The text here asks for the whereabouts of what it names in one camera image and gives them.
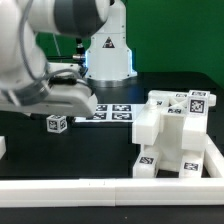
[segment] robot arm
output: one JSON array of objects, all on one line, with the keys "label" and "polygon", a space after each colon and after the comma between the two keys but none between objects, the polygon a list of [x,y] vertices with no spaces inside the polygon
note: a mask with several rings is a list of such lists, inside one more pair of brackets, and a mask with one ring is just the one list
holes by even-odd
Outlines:
[{"label": "robot arm", "polygon": [[[91,116],[91,89],[76,71],[49,67],[33,31],[88,37],[106,22],[109,6],[110,0],[1,0],[0,110]],[[60,73],[72,73],[73,85],[49,82]]]}]

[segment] white border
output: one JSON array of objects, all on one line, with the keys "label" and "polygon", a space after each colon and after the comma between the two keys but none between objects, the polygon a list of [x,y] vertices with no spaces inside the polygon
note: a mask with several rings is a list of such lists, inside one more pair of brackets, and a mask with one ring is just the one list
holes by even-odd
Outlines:
[{"label": "white border", "polygon": [[208,137],[213,178],[0,181],[0,207],[223,205],[224,158]]}]

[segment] white block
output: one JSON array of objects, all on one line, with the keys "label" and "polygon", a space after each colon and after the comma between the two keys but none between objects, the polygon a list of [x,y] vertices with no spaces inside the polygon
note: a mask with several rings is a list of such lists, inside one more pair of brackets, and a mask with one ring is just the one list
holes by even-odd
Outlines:
[{"label": "white block", "polygon": [[209,107],[214,107],[216,105],[216,95],[210,94],[209,100],[208,100],[208,105]]},{"label": "white block", "polygon": [[213,178],[224,178],[224,158],[208,136],[204,165]]},{"label": "white block", "polygon": [[0,207],[55,206],[115,206],[114,180],[0,182]]},{"label": "white block", "polygon": [[223,205],[222,178],[117,180],[116,205]]},{"label": "white block", "polygon": [[156,139],[156,142],[154,145],[141,145],[141,152],[142,153],[152,153],[152,152],[159,152],[159,139]]},{"label": "white block", "polygon": [[51,115],[47,118],[47,131],[61,133],[67,129],[67,121],[65,116]]},{"label": "white block", "polygon": [[132,124],[132,142],[153,145],[159,133],[160,109],[146,105]]},{"label": "white block", "polygon": [[168,160],[161,160],[159,164],[160,170],[167,170],[171,172],[179,172],[180,170],[180,162],[171,162]]},{"label": "white block", "polygon": [[142,152],[133,167],[134,178],[153,178],[157,175],[160,163],[159,152]]},{"label": "white block", "polygon": [[182,146],[184,150],[204,151],[206,146],[207,116],[187,116],[183,127]]},{"label": "white block", "polygon": [[170,92],[170,91],[158,91],[158,90],[152,90],[148,94],[149,98],[175,98],[178,101],[185,100],[188,97],[188,93],[186,92]]},{"label": "white block", "polygon": [[191,90],[188,97],[187,112],[191,116],[208,114],[210,92]]},{"label": "white block", "polygon": [[201,178],[203,171],[203,152],[186,151],[183,155],[179,177]]},{"label": "white block", "polygon": [[0,159],[3,157],[5,152],[6,152],[5,137],[0,136]]}]

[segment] table surface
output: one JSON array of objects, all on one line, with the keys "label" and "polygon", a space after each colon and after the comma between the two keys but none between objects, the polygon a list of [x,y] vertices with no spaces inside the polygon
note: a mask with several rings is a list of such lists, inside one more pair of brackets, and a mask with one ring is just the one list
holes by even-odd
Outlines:
[{"label": "table surface", "polygon": [[[217,95],[208,134],[224,152],[224,90],[200,73],[141,73],[119,88],[96,88],[101,104],[143,104],[150,90],[206,90]],[[131,178],[139,146],[131,143],[131,123],[69,123],[62,134],[46,131],[46,116],[0,112],[0,135],[7,153],[1,180]],[[160,172],[161,177],[175,173]],[[102,208],[0,209],[0,223],[223,223],[224,206],[144,206]]]}]

